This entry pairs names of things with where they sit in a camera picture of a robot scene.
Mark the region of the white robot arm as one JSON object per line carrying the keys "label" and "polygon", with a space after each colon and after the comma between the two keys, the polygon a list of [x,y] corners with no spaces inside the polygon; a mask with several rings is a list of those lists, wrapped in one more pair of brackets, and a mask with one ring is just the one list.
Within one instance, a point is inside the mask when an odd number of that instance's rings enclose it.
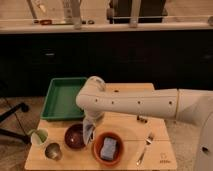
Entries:
{"label": "white robot arm", "polygon": [[76,96],[85,113],[83,141],[88,144],[105,112],[171,119],[201,128],[194,171],[213,171],[213,91],[161,89],[110,92],[98,76],[91,76]]}

